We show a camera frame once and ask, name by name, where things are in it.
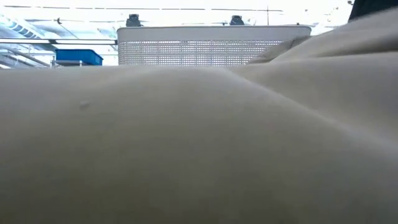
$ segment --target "ceiling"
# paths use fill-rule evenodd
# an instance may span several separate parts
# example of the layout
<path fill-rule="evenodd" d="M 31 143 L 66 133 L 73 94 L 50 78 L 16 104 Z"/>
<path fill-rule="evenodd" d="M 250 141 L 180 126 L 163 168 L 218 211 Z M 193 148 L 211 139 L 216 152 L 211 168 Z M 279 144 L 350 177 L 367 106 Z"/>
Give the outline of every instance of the ceiling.
<path fill-rule="evenodd" d="M 86 0 L 86 1 L 27 1 L 6 0 L 0 5 L 0 36 L 24 38 L 10 30 L 7 19 L 16 21 L 32 35 L 42 39 L 117 39 L 116 31 L 126 25 L 129 14 L 139 14 L 144 26 L 210 26 L 229 22 L 232 15 L 240 15 L 247 25 L 308 24 L 313 34 L 345 24 L 351 12 L 345 0 L 264 1 L 264 0 Z M 20 51 L 47 61 L 51 49 L 12 45 Z M 87 46 L 59 45 L 58 48 L 87 48 Z M 92 46 L 104 56 L 107 65 L 117 65 L 115 46 Z"/>

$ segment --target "blue bin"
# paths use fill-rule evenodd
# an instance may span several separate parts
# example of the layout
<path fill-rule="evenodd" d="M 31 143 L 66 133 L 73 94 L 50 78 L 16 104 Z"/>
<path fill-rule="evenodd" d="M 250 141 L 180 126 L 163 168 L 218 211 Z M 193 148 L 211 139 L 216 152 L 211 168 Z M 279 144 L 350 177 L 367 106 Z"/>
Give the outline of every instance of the blue bin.
<path fill-rule="evenodd" d="M 82 61 L 87 65 L 102 65 L 101 56 L 90 49 L 57 49 L 57 60 Z"/>

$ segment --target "white grid panel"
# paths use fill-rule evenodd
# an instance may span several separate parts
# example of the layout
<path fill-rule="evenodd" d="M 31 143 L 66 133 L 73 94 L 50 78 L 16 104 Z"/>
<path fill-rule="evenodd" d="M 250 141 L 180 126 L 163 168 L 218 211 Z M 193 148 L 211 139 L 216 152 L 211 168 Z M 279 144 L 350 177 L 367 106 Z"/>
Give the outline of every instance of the white grid panel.
<path fill-rule="evenodd" d="M 160 29 L 156 27 L 152 29 L 120 29 L 118 30 L 119 64 L 166 66 L 241 65 L 284 40 L 310 35 L 310 29 L 307 27 L 255 28 L 164 27 Z"/>

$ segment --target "blue container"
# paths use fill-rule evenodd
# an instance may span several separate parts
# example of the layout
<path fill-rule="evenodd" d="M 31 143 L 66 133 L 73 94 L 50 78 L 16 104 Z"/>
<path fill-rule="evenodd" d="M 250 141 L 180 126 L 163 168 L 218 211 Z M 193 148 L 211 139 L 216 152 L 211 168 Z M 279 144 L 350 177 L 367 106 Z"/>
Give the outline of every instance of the blue container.
<path fill-rule="evenodd" d="M 101 56 L 90 49 L 57 49 L 57 60 L 82 61 L 88 65 L 102 65 Z"/>

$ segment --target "perforated panel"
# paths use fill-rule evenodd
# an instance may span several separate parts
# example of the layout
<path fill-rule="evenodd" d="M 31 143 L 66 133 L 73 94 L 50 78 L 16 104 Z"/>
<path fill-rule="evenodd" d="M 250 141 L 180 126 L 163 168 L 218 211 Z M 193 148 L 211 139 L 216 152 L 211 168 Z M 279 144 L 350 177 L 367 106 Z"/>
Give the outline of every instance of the perforated panel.
<path fill-rule="evenodd" d="M 245 27 L 167 27 L 132 28 L 118 31 L 120 65 L 232 66 L 241 65 L 295 32 L 264 35 L 263 30 Z"/>

